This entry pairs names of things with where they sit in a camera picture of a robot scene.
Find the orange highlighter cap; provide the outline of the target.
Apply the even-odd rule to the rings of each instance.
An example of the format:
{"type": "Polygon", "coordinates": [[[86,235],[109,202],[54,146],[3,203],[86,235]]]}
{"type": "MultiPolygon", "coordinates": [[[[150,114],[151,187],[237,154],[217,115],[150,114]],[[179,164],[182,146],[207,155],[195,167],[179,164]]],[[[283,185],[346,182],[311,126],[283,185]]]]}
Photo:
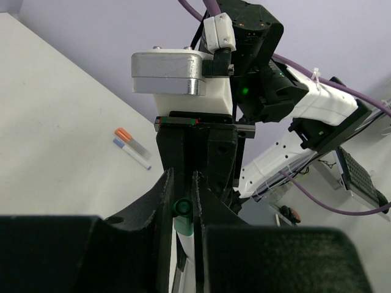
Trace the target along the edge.
{"type": "Polygon", "coordinates": [[[115,134],[118,138],[122,139],[123,141],[125,142],[130,142],[133,137],[131,136],[131,134],[129,134],[126,130],[124,130],[123,128],[117,128],[115,130],[115,134]]]}

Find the white green acrylic marker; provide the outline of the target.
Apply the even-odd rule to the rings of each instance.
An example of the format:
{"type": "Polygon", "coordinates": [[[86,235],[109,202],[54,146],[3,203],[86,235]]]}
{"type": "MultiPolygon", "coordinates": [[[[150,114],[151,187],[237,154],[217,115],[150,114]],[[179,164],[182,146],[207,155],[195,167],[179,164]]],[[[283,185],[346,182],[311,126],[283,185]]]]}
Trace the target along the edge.
{"type": "Polygon", "coordinates": [[[195,250],[194,235],[184,236],[175,233],[177,264],[173,275],[171,292],[196,292],[196,270],[195,270],[195,250]]]}

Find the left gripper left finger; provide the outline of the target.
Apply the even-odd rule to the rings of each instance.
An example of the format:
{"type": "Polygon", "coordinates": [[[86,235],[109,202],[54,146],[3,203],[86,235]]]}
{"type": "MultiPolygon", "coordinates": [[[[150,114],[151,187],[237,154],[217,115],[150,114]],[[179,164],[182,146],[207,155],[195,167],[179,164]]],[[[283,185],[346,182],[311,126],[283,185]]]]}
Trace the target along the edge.
{"type": "Polygon", "coordinates": [[[167,292],[174,172],[116,214],[1,217],[2,292],[167,292]]]}

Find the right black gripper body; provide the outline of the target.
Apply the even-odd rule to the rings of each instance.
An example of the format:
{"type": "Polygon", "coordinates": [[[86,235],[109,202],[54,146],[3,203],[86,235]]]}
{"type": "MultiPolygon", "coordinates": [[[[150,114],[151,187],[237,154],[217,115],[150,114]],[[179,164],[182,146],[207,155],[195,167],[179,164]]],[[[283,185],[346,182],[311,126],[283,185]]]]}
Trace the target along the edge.
{"type": "Polygon", "coordinates": [[[238,130],[239,138],[253,139],[255,137],[254,123],[236,122],[229,114],[171,111],[167,115],[157,116],[155,118],[155,131],[158,131],[161,126],[166,125],[209,126],[215,128],[230,125],[238,130]]]}

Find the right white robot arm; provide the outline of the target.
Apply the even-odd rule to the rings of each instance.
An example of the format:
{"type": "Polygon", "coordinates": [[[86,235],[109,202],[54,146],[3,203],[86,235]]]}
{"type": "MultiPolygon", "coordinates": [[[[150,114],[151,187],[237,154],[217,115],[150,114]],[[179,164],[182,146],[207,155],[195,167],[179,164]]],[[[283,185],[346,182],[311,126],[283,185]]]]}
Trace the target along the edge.
{"type": "Polygon", "coordinates": [[[196,51],[162,52],[157,143],[180,197],[194,172],[222,201],[251,197],[280,170],[341,145],[369,116],[340,84],[272,55],[283,25],[245,1],[210,1],[196,51]]]}

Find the green pen cap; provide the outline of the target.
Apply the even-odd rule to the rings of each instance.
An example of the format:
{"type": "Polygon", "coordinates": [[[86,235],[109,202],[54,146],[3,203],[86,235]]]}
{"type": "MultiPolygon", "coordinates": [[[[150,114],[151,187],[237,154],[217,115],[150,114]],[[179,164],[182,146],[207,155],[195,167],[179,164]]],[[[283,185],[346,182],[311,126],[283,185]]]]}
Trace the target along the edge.
{"type": "Polygon", "coordinates": [[[177,200],[172,207],[172,212],[176,232],[184,236],[191,236],[194,231],[192,200],[188,197],[177,200]]]}

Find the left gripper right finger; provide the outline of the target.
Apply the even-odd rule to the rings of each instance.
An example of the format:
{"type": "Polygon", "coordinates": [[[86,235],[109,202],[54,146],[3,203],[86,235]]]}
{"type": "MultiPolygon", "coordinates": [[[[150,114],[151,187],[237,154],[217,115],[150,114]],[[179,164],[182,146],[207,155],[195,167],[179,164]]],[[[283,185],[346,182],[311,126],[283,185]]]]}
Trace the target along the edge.
{"type": "Polygon", "coordinates": [[[341,231],[254,226],[192,178],[197,292],[371,292],[357,250],[341,231]]]}

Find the white blue acrylic marker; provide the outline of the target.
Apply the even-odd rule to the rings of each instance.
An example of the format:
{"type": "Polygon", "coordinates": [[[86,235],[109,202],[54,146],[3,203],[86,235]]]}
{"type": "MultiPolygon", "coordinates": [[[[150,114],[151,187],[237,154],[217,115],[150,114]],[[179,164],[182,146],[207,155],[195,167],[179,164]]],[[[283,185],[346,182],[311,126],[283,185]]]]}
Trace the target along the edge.
{"type": "Polygon", "coordinates": [[[144,168],[146,168],[147,170],[152,169],[152,166],[139,153],[134,151],[128,145],[125,144],[125,146],[121,149],[124,152],[126,152],[129,156],[131,156],[135,161],[137,161],[139,164],[141,164],[144,168]]]}

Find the orange highlighter marker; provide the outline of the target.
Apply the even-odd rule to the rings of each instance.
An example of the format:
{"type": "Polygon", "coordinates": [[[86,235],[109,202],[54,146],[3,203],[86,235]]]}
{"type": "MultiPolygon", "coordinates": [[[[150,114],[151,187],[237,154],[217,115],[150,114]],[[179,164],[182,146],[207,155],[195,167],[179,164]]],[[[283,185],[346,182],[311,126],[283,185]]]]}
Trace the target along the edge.
{"type": "Polygon", "coordinates": [[[144,157],[146,160],[149,160],[151,158],[152,154],[146,148],[144,148],[134,137],[130,142],[125,143],[134,151],[139,153],[142,157],[144,157]]]}

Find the blue pen cap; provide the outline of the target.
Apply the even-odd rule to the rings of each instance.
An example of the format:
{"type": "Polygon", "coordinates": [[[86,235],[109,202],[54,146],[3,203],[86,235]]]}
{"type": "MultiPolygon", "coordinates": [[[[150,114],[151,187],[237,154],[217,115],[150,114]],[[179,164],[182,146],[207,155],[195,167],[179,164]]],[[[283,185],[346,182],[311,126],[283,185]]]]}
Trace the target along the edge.
{"type": "Polygon", "coordinates": [[[114,142],[119,148],[123,148],[123,147],[125,146],[125,143],[124,143],[122,140],[120,140],[120,139],[115,138],[115,139],[113,140],[113,142],[114,142]]]}

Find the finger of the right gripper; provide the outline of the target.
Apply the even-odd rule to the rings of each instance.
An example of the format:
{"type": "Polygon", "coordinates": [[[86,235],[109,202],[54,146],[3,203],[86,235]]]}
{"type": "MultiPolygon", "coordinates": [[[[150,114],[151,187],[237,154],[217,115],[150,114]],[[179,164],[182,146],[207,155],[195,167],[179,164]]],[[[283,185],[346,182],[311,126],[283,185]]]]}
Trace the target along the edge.
{"type": "Polygon", "coordinates": [[[183,146],[185,135],[182,129],[161,126],[156,142],[164,170],[174,170],[174,200],[184,196],[185,189],[185,157],[183,146]]]}
{"type": "Polygon", "coordinates": [[[221,201],[230,201],[237,146],[236,126],[216,126],[208,130],[206,167],[202,174],[209,190],[221,201]]]}

